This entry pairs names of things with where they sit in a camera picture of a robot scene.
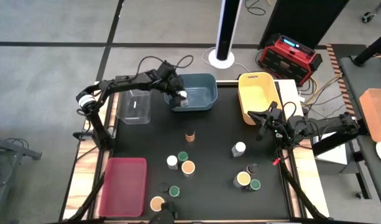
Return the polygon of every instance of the white cable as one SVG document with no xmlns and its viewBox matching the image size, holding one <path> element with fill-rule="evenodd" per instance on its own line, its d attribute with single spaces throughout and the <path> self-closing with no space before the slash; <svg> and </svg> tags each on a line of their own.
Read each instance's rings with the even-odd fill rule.
<svg viewBox="0 0 381 224">
<path fill-rule="evenodd" d="M 206 63 L 207 65 L 210 65 L 210 66 L 213 67 L 213 65 L 211 65 L 209 62 L 207 62 L 206 60 L 204 60 L 204 55 L 205 55 L 205 53 L 207 53 L 207 51 L 212 50 L 212 49 L 215 49 L 215 47 L 210 47 L 210 48 L 208 48 L 207 50 L 205 50 L 204 53 L 201 55 L 201 60 L 202 60 L 204 63 Z M 239 62 L 234 62 L 234 63 L 235 63 L 235 64 L 238 64 L 238 65 L 241 65 L 241 66 L 242 66 L 248 73 L 251 73 L 250 70 L 248 70 L 248 68 L 247 68 L 245 65 L 243 65 L 243 64 L 241 64 L 241 63 L 239 63 Z"/>
</svg>

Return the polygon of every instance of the display screen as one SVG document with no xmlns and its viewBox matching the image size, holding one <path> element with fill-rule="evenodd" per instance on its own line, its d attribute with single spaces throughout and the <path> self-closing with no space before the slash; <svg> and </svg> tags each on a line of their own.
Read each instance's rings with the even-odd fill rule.
<svg viewBox="0 0 381 224">
<path fill-rule="evenodd" d="M 288 40 L 286 40 L 286 39 L 284 39 L 284 43 L 290 45 L 291 47 L 295 47 L 295 44 L 294 44 L 294 43 L 292 43 L 292 42 L 290 42 L 290 41 L 288 41 Z"/>
</svg>

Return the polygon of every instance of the red power station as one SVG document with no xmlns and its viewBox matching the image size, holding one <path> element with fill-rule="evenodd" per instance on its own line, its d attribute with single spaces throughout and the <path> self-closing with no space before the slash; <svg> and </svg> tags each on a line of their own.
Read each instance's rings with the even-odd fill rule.
<svg viewBox="0 0 381 224">
<path fill-rule="evenodd" d="M 294 79 L 297 85 L 305 81 L 323 62 L 321 55 L 295 40 L 275 34 L 266 43 L 259 65 L 279 78 Z"/>
</svg>

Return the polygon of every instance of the green lid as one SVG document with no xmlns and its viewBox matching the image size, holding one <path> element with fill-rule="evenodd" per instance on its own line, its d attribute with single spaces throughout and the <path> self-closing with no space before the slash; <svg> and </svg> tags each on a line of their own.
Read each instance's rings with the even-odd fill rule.
<svg viewBox="0 0 381 224">
<path fill-rule="evenodd" d="M 250 187 L 252 190 L 259 190 L 260 189 L 260 182 L 257 179 L 251 180 Z"/>
<path fill-rule="evenodd" d="M 172 186 L 170 187 L 170 196 L 171 197 L 177 197 L 179 196 L 180 189 L 178 186 Z"/>
<path fill-rule="evenodd" d="M 179 161 L 185 162 L 189 159 L 188 154 L 184 151 L 178 153 L 178 159 Z"/>
</svg>

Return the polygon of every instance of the clear plastic container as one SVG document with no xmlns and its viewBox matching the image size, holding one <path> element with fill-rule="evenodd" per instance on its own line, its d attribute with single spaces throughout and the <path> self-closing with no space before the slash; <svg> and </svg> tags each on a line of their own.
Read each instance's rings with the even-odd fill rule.
<svg viewBox="0 0 381 224">
<path fill-rule="evenodd" d="M 117 117 L 126 124 L 147 124 L 151 115 L 149 91 L 129 90 L 120 93 Z"/>
</svg>

